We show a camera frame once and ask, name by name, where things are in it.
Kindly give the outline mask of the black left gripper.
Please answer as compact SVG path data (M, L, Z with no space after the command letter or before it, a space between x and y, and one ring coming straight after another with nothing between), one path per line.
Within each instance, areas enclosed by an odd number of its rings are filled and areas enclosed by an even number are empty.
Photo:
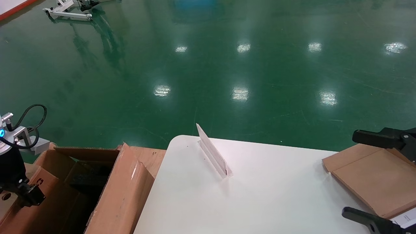
M0 186L1 190L18 195L21 206L39 206L46 196L39 185L22 184L26 182L26 169L22 155L17 148L0 156Z

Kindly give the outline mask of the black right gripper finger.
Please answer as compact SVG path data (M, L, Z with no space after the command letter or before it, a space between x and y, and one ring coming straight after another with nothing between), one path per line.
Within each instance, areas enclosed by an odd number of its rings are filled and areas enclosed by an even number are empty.
M346 206L342 209L342 216L368 228L371 234L415 234L415 224L402 228L388 219Z
M416 128L383 128L380 132L358 129L354 131L352 141L377 148L396 149L412 163L416 161Z

